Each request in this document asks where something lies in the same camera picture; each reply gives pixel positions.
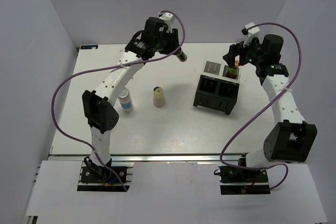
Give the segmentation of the yellow-capped red sauce bottle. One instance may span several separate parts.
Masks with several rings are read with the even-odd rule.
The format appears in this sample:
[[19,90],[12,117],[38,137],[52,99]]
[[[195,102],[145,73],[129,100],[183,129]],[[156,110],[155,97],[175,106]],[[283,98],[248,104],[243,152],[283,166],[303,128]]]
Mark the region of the yellow-capped red sauce bottle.
[[233,68],[229,68],[226,77],[231,78],[231,79],[237,79],[238,77],[238,72],[239,72],[239,61],[235,61],[235,65]]

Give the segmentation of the black-capped spice bottle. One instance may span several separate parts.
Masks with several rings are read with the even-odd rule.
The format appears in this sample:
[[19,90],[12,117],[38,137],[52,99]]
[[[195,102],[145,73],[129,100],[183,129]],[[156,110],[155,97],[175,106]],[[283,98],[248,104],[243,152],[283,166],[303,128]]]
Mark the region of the black-capped spice bottle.
[[182,50],[178,51],[175,55],[180,62],[185,62],[187,60],[187,55]]

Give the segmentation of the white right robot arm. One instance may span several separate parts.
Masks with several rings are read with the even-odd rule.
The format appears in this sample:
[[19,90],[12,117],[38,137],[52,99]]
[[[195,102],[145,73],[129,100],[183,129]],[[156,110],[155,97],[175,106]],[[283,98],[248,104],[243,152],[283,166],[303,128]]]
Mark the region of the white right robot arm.
[[256,168],[273,163],[304,163],[317,136],[317,127],[301,115],[288,86],[288,70],[280,63],[283,43],[281,36],[267,34],[263,41],[255,37],[248,44],[242,41],[230,45],[223,57],[230,67],[236,57],[240,66],[248,63],[255,66],[274,115],[275,126],[262,148],[246,154],[237,168],[238,177],[245,182],[255,177]]

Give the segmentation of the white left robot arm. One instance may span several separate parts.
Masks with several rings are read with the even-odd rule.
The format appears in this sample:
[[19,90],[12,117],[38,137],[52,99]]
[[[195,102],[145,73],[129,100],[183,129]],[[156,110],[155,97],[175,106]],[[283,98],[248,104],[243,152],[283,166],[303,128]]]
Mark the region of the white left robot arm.
[[114,105],[123,88],[131,78],[156,53],[167,55],[180,51],[178,30],[173,28],[176,17],[171,13],[162,13],[159,17],[146,20],[144,29],[137,32],[125,46],[118,68],[93,90],[82,95],[85,117],[91,130],[91,144],[94,150],[90,159],[96,166],[93,176],[101,182],[110,178],[110,136],[116,126],[119,115]]

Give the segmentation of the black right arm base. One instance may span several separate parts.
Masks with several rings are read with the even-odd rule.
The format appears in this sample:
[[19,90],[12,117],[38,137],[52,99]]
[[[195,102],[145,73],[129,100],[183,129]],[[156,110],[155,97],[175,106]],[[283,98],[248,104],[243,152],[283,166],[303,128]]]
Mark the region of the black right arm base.
[[219,176],[222,195],[270,194],[266,171],[219,166],[214,175]]

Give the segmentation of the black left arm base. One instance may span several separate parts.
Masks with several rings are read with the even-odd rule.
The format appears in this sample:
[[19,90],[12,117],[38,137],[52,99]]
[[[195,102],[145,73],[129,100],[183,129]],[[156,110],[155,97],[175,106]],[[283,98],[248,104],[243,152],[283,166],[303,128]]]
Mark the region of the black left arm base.
[[[131,166],[112,166],[112,160],[107,165],[119,176],[128,190],[132,181]],[[126,192],[117,176],[103,166],[96,165],[89,157],[85,157],[80,170],[77,191]]]

